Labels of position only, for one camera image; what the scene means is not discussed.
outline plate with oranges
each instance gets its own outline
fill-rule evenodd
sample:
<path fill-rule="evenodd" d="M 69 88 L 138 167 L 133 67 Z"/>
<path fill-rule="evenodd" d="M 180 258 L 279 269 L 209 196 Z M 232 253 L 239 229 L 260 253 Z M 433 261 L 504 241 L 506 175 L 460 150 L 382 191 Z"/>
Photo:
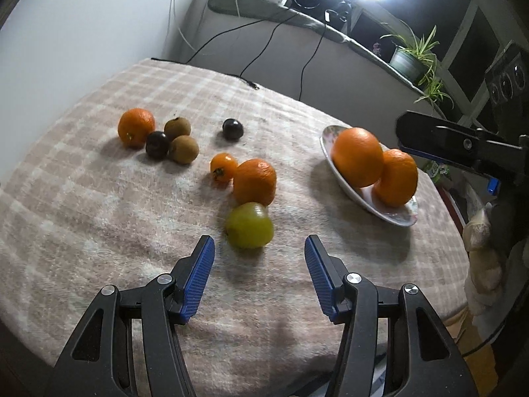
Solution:
<path fill-rule="evenodd" d="M 384 151 L 377 138 L 363 128 L 330 125 L 319 143 L 351 200 L 394 225 L 409 227 L 417 222 L 419 173 L 411 156 L 399 149 Z"/>

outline blue gripper pad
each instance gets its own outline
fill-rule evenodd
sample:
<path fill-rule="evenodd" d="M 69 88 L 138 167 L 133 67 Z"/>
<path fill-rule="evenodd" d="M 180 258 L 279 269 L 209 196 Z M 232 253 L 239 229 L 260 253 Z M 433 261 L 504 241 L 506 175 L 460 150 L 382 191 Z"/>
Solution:
<path fill-rule="evenodd" d="M 334 288 L 331 285 L 318 250 L 310 237 L 307 237 L 305 240 L 305 262 L 307 263 L 308 272 L 310 273 L 312 284 L 318 296 L 319 305 L 323 313 L 332 322 L 338 314 L 334 299 Z"/>
<path fill-rule="evenodd" d="M 204 293 L 207 278 L 210 275 L 213 260 L 215 259 L 215 242 L 211 237 L 199 253 L 199 258 L 193 267 L 189 279 L 183 289 L 182 319 L 187 323 L 197 313 L 200 299 Z"/>

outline checkered tablecloth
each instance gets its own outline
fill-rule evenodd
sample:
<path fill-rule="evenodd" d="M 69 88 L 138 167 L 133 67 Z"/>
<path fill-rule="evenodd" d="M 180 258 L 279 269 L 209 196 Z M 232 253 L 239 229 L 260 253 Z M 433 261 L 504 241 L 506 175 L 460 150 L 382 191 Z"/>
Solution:
<path fill-rule="evenodd" d="M 116 127 L 131 107 L 152 111 L 159 129 L 176 115 L 188 118 L 197 160 L 153 163 L 144 151 L 124 149 Z M 229 117 L 245 126 L 236 144 L 219 136 Z M 435 187 L 420 172 L 419 220 L 409 229 L 369 214 L 324 161 L 318 137 L 331 124 L 340 122 L 192 66 L 145 60 L 118 74 L 60 118 L 0 191 L 0 317 L 53 364 L 103 285 L 144 285 L 210 234 L 210 279 L 197 315 L 178 333 L 197 395 L 239 396 L 333 366 L 341 327 L 319 308 L 303 256 L 309 234 L 375 284 L 414 282 L 441 317 L 456 312 L 468 260 Z M 223 234 L 230 189 L 212 187 L 208 175 L 222 151 L 276 169 L 269 207 L 276 234 L 261 253 L 239 254 Z M 137 363 L 145 395 L 141 357 Z"/>

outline white plate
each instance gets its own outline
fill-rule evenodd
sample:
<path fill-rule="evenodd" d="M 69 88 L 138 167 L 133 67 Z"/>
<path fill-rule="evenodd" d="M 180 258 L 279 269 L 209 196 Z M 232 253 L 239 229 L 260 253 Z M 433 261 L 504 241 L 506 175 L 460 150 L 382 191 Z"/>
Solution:
<path fill-rule="evenodd" d="M 334 144 L 334 140 L 338 137 L 338 134 L 340 134 L 345 129 L 347 128 L 341 127 L 339 125 L 329 125 L 323 130 L 322 136 L 319 138 L 319 143 L 322 146 L 323 154 L 331 166 L 332 173 L 334 173 L 334 176 L 336 176 L 343 191 L 346 192 L 351 200 L 356 201 L 364 209 L 368 210 L 373 215 L 378 216 L 384 221 L 398 225 L 399 227 L 411 227 L 417 222 L 417 212 L 419 210 L 415 196 L 413 196 L 412 199 L 404 206 L 396 208 L 388 207 L 372 193 L 372 185 L 366 188 L 352 188 L 342 177 L 342 175 L 340 175 L 337 168 L 334 167 L 334 163 L 331 160 L 332 146 Z"/>

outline green plant pot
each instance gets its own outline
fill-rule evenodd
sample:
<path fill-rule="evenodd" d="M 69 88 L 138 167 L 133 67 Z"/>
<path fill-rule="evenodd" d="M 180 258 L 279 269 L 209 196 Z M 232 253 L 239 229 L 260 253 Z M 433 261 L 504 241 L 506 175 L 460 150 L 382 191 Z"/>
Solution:
<path fill-rule="evenodd" d="M 400 49 L 395 50 L 389 64 L 413 84 L 417 84 L 428 71 L 428 67 L 416 57 Z"/>

